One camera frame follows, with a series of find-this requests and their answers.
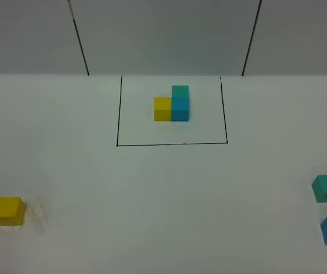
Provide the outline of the green template block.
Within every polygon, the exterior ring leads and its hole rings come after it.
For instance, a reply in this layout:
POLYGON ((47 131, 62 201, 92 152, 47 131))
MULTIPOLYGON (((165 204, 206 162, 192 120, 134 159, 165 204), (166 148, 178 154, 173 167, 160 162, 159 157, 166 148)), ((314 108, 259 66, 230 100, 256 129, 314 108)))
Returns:
POLYGON ((172 86, 172 98, 188 98, 189 86, 173 85, 172 86))

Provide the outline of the blue template block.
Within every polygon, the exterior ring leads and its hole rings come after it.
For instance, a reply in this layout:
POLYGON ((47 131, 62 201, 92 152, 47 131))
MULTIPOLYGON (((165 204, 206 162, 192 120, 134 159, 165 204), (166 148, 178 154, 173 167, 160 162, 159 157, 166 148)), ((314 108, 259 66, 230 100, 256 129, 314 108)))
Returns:
POLYGON ((172 121, 189 121, 189 98, 172 97, 172 121))

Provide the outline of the yellow template block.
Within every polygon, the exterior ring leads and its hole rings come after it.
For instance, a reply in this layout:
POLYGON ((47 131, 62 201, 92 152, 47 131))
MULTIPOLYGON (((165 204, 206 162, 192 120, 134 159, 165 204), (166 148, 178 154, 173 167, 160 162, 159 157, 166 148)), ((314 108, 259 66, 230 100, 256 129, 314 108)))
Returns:
POLYGON ((170 97, 154 98, 154 121, 168 122, 172 120, 172 99, 170 97))

